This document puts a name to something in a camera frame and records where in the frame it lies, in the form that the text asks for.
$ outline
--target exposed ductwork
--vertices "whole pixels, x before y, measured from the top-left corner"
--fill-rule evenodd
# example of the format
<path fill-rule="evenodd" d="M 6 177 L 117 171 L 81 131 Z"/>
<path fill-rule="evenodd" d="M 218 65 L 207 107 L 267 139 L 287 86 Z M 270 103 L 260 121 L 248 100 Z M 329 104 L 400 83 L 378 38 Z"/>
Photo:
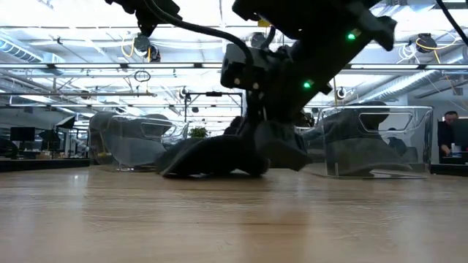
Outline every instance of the exposed ductwork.
<path fill-rule="evenodd" d="M 6 34 L 0 32 L 0 51 L 20 60 L 25 61 L 26 63 L 64 63 L 65 60 L 56 54 L 49 52 L 42 52 L 40 50 L 35 50 L 28 45 L 17 41 L 9 37 Z M 63 72 L 57 69 L 44 69 L 44 72 L 49 72 L 55 75 L 61 75 Z"/>
<path fill-rule="evenodd" d="M 468 64 L 468 48 L 463 46 L 443 57 L 444 64 Z M 358 102 L 385 101 L 407 94 L 431 82 L 438 81 L 440 70 L 426 70 L 410 76 L 397 77 L 360 98 Z"/>

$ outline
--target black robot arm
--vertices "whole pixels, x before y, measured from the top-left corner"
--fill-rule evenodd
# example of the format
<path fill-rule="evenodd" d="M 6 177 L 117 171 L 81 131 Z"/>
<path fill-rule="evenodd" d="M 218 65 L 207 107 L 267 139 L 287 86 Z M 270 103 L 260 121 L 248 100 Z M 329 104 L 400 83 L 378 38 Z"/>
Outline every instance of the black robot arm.
<path fill-rule="evenodd" d="M 310 162 L 294 132 L 298 113 L 319 92 L 328 94 L 330 80 L 370 41 L 392 50 L 396 26 L 389 17 L 372 15 L 369 9 L 378 0 L 235 0 L 233 12 L 244 20 L 266 20 L 296 40 L 292 47 L 273 52 L 268 43 L 261 49 L 247 47 L 232 34 L 182 21 L 171 0 L 106 2 L 136 12 L 147 36 L 158 24 L 170 23 L 232 42 L 224 55 L 221 84 L 246 91 L 239 134 L 255 152 L 296 170 Z"/>

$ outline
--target green led light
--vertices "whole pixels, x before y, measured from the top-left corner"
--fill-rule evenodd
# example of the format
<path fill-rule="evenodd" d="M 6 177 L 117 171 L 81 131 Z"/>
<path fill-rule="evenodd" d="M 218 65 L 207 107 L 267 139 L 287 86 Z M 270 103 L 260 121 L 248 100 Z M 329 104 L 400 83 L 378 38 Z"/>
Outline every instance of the green led light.
<path fill-rule="evenodd" d="M 303 87 L 305 89 L 310 89 L 312 88 L 312 83 L 310 81 L 306 81 L 304 84 L 303 84 Z"/>
<path fill-rule="evenodd" d="M 348 40 L 354 40 L 354 39 L 356 39 L 356 36 L 353 33 L 349 33 L 347 35 L 347 38 L 348 38 Z"/>

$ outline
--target computer monitor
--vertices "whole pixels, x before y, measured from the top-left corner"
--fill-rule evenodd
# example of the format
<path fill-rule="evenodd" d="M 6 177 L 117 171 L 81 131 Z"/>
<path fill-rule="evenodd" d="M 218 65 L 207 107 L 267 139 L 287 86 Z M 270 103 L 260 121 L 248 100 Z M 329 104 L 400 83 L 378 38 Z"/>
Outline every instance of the computer monitor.
<path fill-rule="evenodd" d="M 36 138 L 36 128 L 34 127 L 11 127 L 10 141 L 33 142 Z"/>
<path fill-rule="evenodd" d="M 468 119 L 458 119 L 452 123 L 455 145 L 468 147 Z"/>
<path fill-rule="evenodd" d="M 60 150 L 61 140 L 57 131 L 45 130 L 39 133 L 39 137 L 42 138 L 41 150 Z"/>

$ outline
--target man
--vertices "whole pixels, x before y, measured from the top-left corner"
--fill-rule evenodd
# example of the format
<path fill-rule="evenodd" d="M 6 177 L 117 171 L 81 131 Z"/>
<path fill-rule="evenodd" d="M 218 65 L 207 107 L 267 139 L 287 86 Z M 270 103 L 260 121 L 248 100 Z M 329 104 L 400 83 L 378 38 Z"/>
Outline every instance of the man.
<path fill-rule="evenodd" d="M 396 129 L 389 128 L 388 131 L 396 131 Z M 394 149 L 395 152 L 397 152 L 397 154 L 399 154 L 400 156 L 403 156 L 407 152 L 408 147 L 406 144 L 404 144 L 404 141 L 402 139 L 398 139 L 396 137 L 389 137 L 388 140 L 390 140 L 388 146 Z"/>
<path fill-rule="evenodd" d="M 439 125 L 437 131 L 437 144 L 439 146 L 439 156 L 449 156 L 453 143 L 452 123 L 458 119 L 456 111 L 449 111 L 444 115 L 444 122 Z"/>
<path fill-rule="evenodd" d="M 302 109 L 295 117 L 294 125 L 297 127 L 313 127 L 315 124 L 314 116 L 311 113 L 306 113 Z"/>

